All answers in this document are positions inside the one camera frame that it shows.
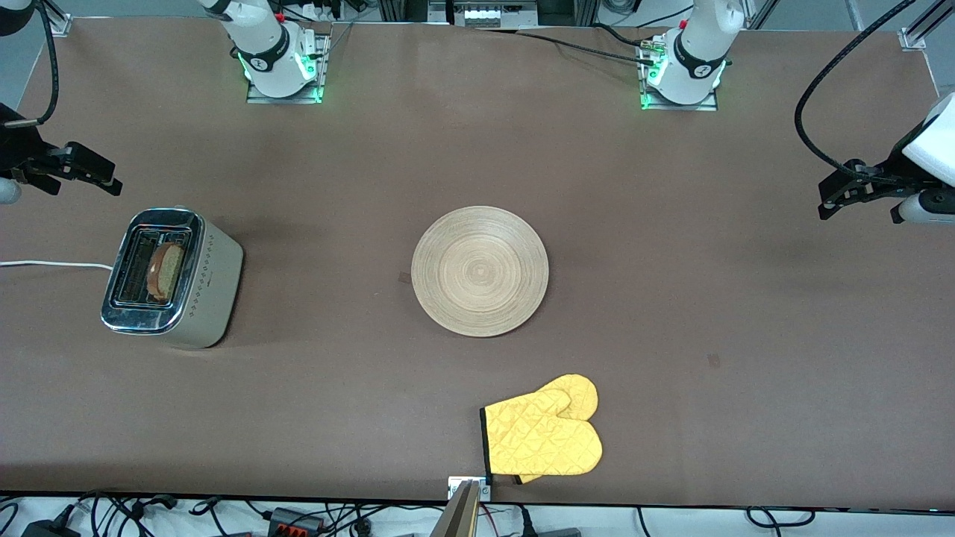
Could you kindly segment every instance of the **bread slice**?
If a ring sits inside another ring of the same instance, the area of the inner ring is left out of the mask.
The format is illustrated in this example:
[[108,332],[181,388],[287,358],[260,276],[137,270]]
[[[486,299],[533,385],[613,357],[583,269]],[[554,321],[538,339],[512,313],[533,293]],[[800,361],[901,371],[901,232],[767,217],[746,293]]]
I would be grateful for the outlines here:
[[176,290],[180,264],[185,249],[176,243],[166,243],[153,252],[146,272],[146,291],[160,302],[168,302]]

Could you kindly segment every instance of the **yellow oven mitt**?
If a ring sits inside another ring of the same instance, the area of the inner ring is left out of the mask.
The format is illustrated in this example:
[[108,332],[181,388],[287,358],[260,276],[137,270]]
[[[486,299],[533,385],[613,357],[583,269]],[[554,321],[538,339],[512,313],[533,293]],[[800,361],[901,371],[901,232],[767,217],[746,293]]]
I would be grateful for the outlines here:
[[597,410],[597,388],[588,378],[564,375],[533,394],[482,408],[488,476],[509,474],[518,483],[589,472],[604,453],[587,422]]

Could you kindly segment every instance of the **table surface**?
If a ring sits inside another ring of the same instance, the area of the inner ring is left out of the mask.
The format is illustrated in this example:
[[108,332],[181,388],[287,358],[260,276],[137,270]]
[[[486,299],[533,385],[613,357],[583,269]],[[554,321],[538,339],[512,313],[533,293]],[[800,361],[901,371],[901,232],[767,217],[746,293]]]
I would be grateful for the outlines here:
[[[440,499],[483,471],[481,406],[580,373],[603,460],[497,500],[955,507],[951,230],[894,226],[891,202],[820,222],[829,169],[793,128],[850,35],[743,32],[719,112],[677,113],[641,111],[623,62],[357,25],[304,107],[246,105],[215,21],[76,21],[41,130],[125,189],[26,190],[2,257],[109,263],[135,213],[185,204],[244,275],[225,339],[185,352],[103,327],[103,271],[0,271],[0,488]],[[840,159],[878,161],[935,99],[921,54],[869,41],[806,115]],[[538,312],[490,339],[398,280],[473,204],[525,219],[551,267]]]

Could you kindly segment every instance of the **silver toaster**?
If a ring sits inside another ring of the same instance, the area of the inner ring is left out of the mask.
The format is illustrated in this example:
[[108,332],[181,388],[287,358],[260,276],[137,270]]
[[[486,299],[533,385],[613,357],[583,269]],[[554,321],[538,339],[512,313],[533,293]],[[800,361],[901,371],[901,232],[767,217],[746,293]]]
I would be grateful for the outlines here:
[[243,251],[185,207],[153,208],[129,224],[103,298],[110,330],[202,349],[225,334]]

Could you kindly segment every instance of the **wooden plate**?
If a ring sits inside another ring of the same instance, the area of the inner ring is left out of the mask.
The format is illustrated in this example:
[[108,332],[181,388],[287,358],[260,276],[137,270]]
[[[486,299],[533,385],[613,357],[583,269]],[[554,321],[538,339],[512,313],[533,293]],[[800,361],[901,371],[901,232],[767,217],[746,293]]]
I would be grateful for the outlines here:
[[547,290],[547,252],[534,228],[489,206],[442,216],[414,249],[418,302],[444,328],[474,337],[514,330]]

